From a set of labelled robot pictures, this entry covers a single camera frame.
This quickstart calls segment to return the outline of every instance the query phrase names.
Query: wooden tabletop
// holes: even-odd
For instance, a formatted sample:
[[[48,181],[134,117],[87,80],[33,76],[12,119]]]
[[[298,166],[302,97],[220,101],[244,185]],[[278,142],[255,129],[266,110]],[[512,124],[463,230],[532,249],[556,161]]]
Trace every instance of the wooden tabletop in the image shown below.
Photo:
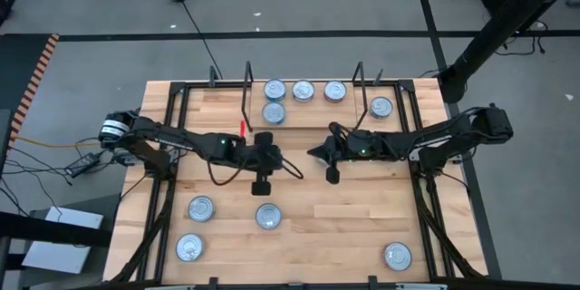
[[[414,83],[423,125],[445,121],[448,117],[437,81],[417,79]],[[141,115],[163,121],[169,85],[170,82],[148,82]],[[369,100],[379,95],[391,99],[395,107],[393,114],[384,121],[375,120],[369,114],[361,128],[400,131],[392,89],[367,88]],[[197,133],[238,134],[241,98],[241,89],[193,90],[189,95],[186,129]],[[353,100],[353,114],[358,117],[363,109],[358,88],[353,90]],[[177,99],[174,126],[179,103]],[[410,119],[411,108],[406,96],[404,103]],[[257,101],[248,105],[252,104],[261,108]],[[316,121],[320,115],[325,115],[329,122],[333,117],[332,110],[316,114]],[[195,154],[190,153],[179,162],[163,284],[207,284],[211,276],[218,277],[220,284],[362,283],[367,282],[368,276],[377,276],[379,282],[429,279],[407,162],[342,162],[339,164],[341,182],[331,185],[324,179],[325,166],[306,155],[307,150],[328,136],[326,128],[273,129],[272,132],[274,143],[304,173],[304,179],[294,179],[283,170],[276,171],[271,177],[269,197],[250,194],[254,173],[243,171],[232,183],[217,187],[209,179],[206,163]],[[252,143],[253,136],[247,137],[248,143]],[[233,172],[214,168],[218,180],[226,179]],[[457,165],[448,164],[445,172],[463,179]],[[142,175],[142,167],[129,168],[123,191]],[[447,177],[436,180],[449,238],[474,268],[486,274],[466,189]],[[140,243],[150,192],[151,180],[146,179],[121,202],[105,280],[119,273]],[[162,188],[158,212],[164,193]],[[201,195],[210,197],[217,208],[213,219],[206,223],[195,222],[188,215],[189,202]],[[280,226],[271,231],[261,229],[254,219],[257,208],[268,202],[276,204],[283,216]],[[177,241],[187,233],[200,235],[205,243],[203,256],[196,262],[182,262],[175,254]],[[444,276],[439,244],[432,234],[431,239],[438,272]],[[395,241],[411,250],[411,267],[403,272],[391,270],[382,257],[385,246]],[[151,246],[149,278],[153,275],[156,254],[157,242]]]

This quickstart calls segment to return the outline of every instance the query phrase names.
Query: red marker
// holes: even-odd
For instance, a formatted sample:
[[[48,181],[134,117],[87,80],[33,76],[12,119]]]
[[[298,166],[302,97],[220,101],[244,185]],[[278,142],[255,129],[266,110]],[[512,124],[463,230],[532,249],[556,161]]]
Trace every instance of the red marker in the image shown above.
[[[239,121],[239,137],[244,138],[246,136],[246,123],[244,121]]]

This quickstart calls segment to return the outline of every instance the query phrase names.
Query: floor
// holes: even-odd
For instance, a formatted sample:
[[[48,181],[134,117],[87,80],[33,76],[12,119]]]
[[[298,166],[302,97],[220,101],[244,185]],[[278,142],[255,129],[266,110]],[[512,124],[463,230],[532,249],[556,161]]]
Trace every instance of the floor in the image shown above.
[[[440,32],[477,31],[488,19],[479,0],[429,2]],[[227,79],[241,78],[247,60],[257,78],[347,77],[359,61],[371,76],[384,69],[383,77],[416,77],[437,68],[420,0],[188,0],[187,6],[203,32],[225,36],[400,32],[399,37],[209,40]],[[551,30],[579,30],[580,9],[568,8],[560,0],[542,20]],[[146,81],[207,79],[211,65],[200,40],[74,42],[71,37],[65,42],[65,35],[195,33],[183,8],[169,0],[17,0],[13,17],[0,28],[0,34],[51,33],[61,34],[63,41],[21,130],[22,136],[32,139],[71,143],[92,137],[107,112],[140,105]],[[469,41],[441,38],[447,63]],[[580,208],[575,174],[580,154],[576,130],[580,38],[546,37],[542,44],[544,55],[493,56],[469,81],[459,107],[495,102],[507,110],[516,131],[501,147],[479,147],[474,159],[503,277],[580,284],[580,225],[575,215]],[[509,51],[527,51],[530,46],[529,38],[521,38]],[[566,95],[578,98],[569,100]],[[53,166],[63,167],[77,158],[74,150],[48,150],[21,141],[15,147]],[[10,159],[33,165],[15,152]],[[117,194],[123,176],[124,169],[111,167],[81,176],[71,187],[52,174],[43,174],[42,179],[54,201],[65,205]],[[25,209],[51,205],[29,176],[5,179]],[[0,201],[3,211],[15,212],[11,205]],[[15,276],[9,278],[6,282],[14,286]],[[87,278],[86,283],[94,282],[94,276],[92,280]]]

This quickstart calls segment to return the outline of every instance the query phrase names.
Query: tin can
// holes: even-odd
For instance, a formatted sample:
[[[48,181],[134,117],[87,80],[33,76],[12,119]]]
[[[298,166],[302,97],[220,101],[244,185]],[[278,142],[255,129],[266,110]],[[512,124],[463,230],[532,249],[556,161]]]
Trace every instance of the tin can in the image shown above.
[[[324,97],[332,103],[340,102],[346,96],[346,86],[343,82],[330,81],[324,86]]]
[[[273,230],[280,225],[282,212],[274,204],[262,204],[256,211],[256,222],[265,230]]]
[[[262,109],[264,120],[271,124],[281,124],[284,122],[286,110],[284,105],[277,102],[267,103]]]
[[[193,262],[203,254],[203,241],[198,235],[186,234],[179,239],[175,250],[179,259]]]
[[[206,222],[214,216],[216,208],[207,196],[197,196],[189,202],[189,217],[197,222]]]
[[[280,80],[269,80],[264,85],[264,94],[269,101],[282,101],[286,96],[286,85]]]
[[[411,266],[411,251],[400,242],[389,244],[384,249],[384,260],[395,271],[404,271]]]
[[[392,102],[386,97],[376,97],[371,101],[371,115],[376,119],[385,119],[392,112]]]
[[[309,81],[295,82],[292,94],[297,102],[310,102],[314,97],[314,85]]]

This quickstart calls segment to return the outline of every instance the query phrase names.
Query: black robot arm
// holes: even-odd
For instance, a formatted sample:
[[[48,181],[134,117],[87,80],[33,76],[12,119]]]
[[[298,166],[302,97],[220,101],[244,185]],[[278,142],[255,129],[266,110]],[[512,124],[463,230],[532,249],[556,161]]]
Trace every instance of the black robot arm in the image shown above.
[[[421,174],[433,176],[448,159],[479,144],[505,143],[514,134],[506,113],[493,105],[469,109],[413,132],[350,131],[336,122],[331,122],[329,129],[332,136],[308,154],[328,163],[326,180],[333,184],[340,181],[339,161],[408,159],[419,162]]]
[[[175,178],[176,158],[164,150],[153,149],[147,141],[195,152],[208,163],[210,177],[219,186],[231,181],[240,170],[256,172],[256,183],[252,186],[254,195],[269,195],[270,185],[266,177],[277,169],[288,170],[283,163],[282,152],[273,144],[270,132],[256,134],[255,144],[246,145],[246,139],[237,135],[217,132],[197,134],[140,117],[134,111],[108,114],[99,141],[104,149],[127,150],[144,162],[147,173],[161,179]],[[231,179],[217,182],[213,178],[211,164],[234,168],[237,172]],[[304,177],[295,170],[297,178]]]

